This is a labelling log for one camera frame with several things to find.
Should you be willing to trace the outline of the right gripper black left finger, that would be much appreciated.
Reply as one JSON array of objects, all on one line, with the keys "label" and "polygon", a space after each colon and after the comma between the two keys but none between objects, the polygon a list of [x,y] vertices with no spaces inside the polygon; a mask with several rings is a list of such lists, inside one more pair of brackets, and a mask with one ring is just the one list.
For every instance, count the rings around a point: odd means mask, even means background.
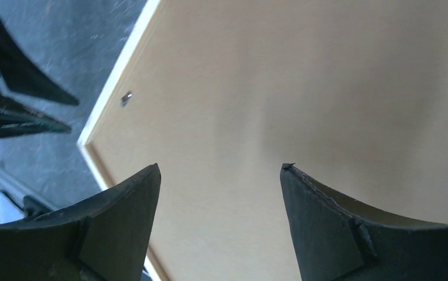
[{"label": "right gripper black left finger", "polygon": [[69,207],[0,224],[0,280],[141,280],[160,184],[152,164]]}]

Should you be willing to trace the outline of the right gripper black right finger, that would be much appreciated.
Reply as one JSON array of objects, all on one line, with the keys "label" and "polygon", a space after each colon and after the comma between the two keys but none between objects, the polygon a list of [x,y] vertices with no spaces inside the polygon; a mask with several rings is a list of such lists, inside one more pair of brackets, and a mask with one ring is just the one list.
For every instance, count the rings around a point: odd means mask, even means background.
[{"label": "right gripper black right finger", "polygon": [[290,163],[280,182],[302,280],[448,280],[448,224],[375,208]]}]

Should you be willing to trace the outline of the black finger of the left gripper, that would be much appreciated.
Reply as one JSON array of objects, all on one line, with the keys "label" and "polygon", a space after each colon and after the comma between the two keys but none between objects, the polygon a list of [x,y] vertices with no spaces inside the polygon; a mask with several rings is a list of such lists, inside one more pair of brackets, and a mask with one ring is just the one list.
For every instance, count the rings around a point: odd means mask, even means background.
[{"label": "black finger of the left gripper", "polygon": [[0,74],[13,92],[66,105],[79,100],[40,70],[16,44],[0,19]]},{"label": "black finger of the left gripper", "polygon": [[39,133],[71,133],[71,127],[11,98],[0,98],[0,139]]}]

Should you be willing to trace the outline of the brown backing board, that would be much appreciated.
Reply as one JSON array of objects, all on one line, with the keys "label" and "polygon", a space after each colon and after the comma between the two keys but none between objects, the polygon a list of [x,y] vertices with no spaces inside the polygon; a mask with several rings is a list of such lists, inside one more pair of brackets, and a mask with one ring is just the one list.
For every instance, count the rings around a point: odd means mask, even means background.
[{"label": "brown backing board", "polygon": [[448,224],[448,1],[165,1],[144,43],[93,146],[158,164],[168,280],[299,280],[285,163]]}]

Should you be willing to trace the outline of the light wooden picture frame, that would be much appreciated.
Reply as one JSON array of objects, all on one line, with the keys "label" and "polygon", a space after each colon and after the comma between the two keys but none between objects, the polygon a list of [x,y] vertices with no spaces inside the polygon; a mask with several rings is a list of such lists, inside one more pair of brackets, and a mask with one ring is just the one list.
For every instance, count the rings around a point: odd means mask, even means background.
[{"label": "light wooden picture frame", "polygon": [[89,198],[99,209],[88,215],[81,227],[73,256],[97,280],[168,280],[168,275],[149,246],[158,203],[161,175],[157,165],[115,184],[93,146],[107,112],[123,107],[132,96],[129,83],[146,38],[153,29],[165,1],[148,1],[95,103],[77,146],[100,192]]}]

